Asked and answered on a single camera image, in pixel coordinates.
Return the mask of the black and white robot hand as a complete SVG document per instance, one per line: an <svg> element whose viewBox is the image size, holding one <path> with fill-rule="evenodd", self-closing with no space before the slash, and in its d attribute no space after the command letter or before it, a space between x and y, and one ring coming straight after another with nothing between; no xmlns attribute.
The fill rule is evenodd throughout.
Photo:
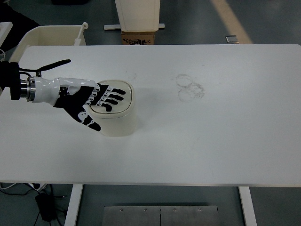
<svg viewBox="0 0 301 226"><path fill-rule="evenodd" d="M95 122L84 106L104 107L111 112L113 106L124 100L126 92L122 89L100 84L92 80L75 78L55 78L47 80L32 77L29 81L27 101L48 103L54 108L64 109L75 121L100 131L101 126Z"/></svg>

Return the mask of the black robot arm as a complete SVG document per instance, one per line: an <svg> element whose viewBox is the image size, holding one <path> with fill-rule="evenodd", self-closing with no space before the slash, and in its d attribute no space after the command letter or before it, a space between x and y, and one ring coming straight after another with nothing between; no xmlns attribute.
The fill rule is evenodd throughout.
<svg viewBox="0 0 301 226"><path fill-rule="evenodd" d="M35 98L36 86L35 80L29 72L33 72L33 70L20 68L19 64L16 62L1 62L1 90L9 88L11 100L19 100L24 97L27 101L33 101Z"/></svg>

